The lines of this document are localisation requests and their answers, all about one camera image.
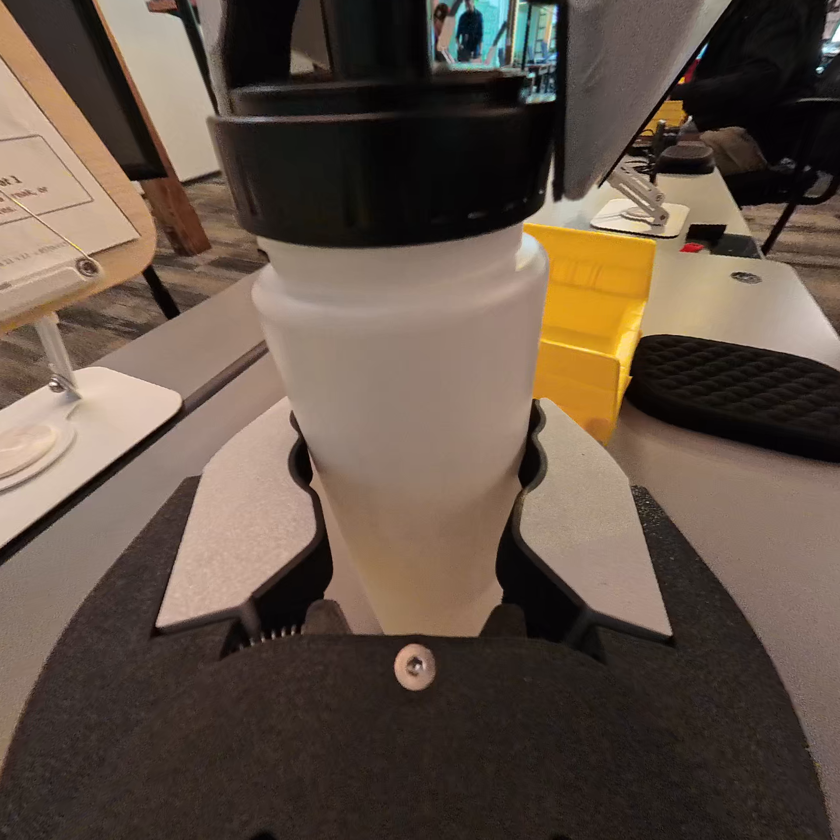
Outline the brown wooden leg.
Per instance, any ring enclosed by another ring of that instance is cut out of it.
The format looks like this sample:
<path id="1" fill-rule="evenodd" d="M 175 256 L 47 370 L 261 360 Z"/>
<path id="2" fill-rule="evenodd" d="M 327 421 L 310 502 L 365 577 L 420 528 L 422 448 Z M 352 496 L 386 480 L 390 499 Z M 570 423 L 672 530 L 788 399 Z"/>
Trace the brown wooden leg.
<path id="1" fill-rule="evenodd" d="M 128 85 L 131 97 L 139 111 L 140 119 L 150 135 L 150 142 L 160 159 L 164 176 L 140 181 L 143 194 L 149 200 L 155 219 L 161 224 L 174 252 L 179 256 L 197 256 L 211 248 L 201 221 L 190 203 L 186 190 L 178 178 L 175 168 L 144 101 L 134 83 L 128 65 L 122 55 L 117 39 L 97 1 L 92 5 L 100 20 L 108 42 L 119 63 L 122 75 Z"/>

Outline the white plastic bottle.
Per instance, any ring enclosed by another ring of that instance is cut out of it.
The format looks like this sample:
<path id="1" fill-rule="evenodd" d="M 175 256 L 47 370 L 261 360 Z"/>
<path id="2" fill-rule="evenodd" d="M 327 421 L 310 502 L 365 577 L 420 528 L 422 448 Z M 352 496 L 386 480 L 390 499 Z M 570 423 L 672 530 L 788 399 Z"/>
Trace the white plastic bottle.
<path id="1" fill-rule="evenodd" d="M 501 601 L 543 248 L 522 224 L 393 248 L 258 241 L 266 343 L 382 631 L 477 636 Z"/>

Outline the yellow plastic bin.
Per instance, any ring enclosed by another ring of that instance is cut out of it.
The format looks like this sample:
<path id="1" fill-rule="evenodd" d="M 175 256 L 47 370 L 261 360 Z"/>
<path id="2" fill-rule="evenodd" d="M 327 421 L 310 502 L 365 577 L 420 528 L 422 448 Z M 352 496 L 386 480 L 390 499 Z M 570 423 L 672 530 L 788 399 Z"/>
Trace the yellow plastic bin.
<path id="1" fill-rule="evenodd" d="M 666 99 L 663 101 L 658 107 L 658 110 L 654 113 L 654 116 L 648 121 L 637 136 L 637 141 L 643 144 L 649 144 L 661 122 L 665 123 L 667 129 L 680 128 L 688 119 L 683 108 L 683 104 L 683 101 L 678 99 Z"/>
<path id="2" fill-rule="evenodd" d="M 655 243 L 534 223 L 523 230 L 549 258 L 533 396 L 607 445 L 632 379 Z"/>

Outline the wooden instruction sheet board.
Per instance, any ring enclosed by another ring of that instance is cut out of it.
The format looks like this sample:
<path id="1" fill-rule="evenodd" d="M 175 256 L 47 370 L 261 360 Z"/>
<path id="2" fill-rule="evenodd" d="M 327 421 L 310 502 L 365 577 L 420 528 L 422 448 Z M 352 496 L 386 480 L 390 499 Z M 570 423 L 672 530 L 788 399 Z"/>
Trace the wooden instruction sheet board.
<path id="1" fill-rule="evenodd" d="M 2 333 L 140 275 L 152 215 L 14 16 L 1 23 Z"/>

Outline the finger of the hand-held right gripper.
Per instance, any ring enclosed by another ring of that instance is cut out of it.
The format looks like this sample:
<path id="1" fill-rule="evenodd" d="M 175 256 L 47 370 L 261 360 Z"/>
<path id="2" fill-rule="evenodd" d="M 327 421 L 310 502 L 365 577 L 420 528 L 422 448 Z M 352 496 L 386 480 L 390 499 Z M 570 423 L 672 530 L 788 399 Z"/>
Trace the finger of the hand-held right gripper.
<path id="1" fill-rule="evenodd" d="M 729 5 L 560 3 L 556 201 L 581 200 L 604 182 Z"/>
<path id="2" fill-rule="evenodd" d="M 228 90 L 288 81 L 294 1 L 220 3 L 218 54 Z"/>

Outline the black office chair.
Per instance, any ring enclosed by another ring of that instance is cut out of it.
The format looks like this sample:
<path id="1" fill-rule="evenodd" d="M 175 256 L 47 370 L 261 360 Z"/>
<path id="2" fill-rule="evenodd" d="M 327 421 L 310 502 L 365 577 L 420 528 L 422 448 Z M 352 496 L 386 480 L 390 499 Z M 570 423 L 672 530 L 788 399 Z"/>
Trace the black office chair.
<path id="1" fill-rule="evenodd" d="M 838 193 L 838 97 L 802 98 L 786 103 L 781 127 L 786 156 L 762 171 L 726 175 L 739 208 L 780 204 L 783 211 L 761 244 L 767 256 L 799 207 L 825 203 Z"/>

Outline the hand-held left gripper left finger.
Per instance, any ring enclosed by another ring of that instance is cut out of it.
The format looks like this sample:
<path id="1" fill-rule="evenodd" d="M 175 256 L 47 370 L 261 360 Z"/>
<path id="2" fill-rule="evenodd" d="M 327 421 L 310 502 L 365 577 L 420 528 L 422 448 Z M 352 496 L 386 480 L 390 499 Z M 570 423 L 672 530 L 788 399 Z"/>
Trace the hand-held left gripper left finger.
<path id="1" fill-rule="evenodd" d="M 280 401 L 206 464 L 155 629 L 234 619 L 247 636 L 272 636 L 301 625 L 331 579 L 307 444 Z"/>

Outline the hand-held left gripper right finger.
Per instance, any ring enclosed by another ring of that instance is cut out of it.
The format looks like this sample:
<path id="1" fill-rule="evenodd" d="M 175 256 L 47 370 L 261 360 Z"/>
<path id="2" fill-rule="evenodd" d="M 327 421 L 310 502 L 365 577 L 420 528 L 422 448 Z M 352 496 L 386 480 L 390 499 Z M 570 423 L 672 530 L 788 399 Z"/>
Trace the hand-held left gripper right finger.
<path id="1" fill-rule="evenodd" d="M 497 580 L 527 635 L 582 644 L 604 628 L 669 643 L 673 630 L 629 479 L 547 398 L 532 402 L 518 479 Z"/>

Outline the black bottle lid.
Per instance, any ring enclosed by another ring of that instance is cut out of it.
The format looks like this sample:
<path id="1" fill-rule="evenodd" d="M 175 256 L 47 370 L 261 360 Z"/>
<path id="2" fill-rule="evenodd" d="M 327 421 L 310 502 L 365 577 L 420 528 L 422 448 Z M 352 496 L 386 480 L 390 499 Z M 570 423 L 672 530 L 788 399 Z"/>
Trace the black bottle lid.
<path id="1" fill-rule="evenodd" d="M 520 71 L 434 63 L 425 2 L 317 2 L 328 66 L 228 90 L 212 57 L 217 157 L 252 235 L 318 248 L 429 245 L 524 221 L 544 201 L 553 101 Z"/>

